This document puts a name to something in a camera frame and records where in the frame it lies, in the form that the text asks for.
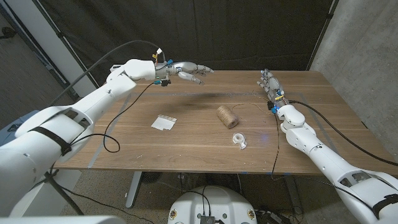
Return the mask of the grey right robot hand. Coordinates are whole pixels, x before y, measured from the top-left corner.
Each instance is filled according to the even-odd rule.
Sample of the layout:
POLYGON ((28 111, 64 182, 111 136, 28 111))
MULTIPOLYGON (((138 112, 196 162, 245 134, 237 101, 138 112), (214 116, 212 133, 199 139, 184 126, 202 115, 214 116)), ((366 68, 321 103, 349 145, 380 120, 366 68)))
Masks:
POLYGON ((261 70, 261 80, 257 84, 267 93, 276 110, 286 105, 283 87, 268 69, 261 70))

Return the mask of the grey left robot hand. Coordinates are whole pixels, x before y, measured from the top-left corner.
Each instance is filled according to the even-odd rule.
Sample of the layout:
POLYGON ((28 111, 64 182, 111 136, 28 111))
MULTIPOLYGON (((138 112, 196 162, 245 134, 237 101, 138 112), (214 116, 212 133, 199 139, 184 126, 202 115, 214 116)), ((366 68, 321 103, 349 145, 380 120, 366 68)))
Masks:
POLYGON ((205 76, 207 73, 213 73, 214 71, 204 65, 199 65, 193 62, 174 62, 166 68, 166 75, 177 75, 183 80, 188 80, 193 83, 203 85, 197 75, 205 76))

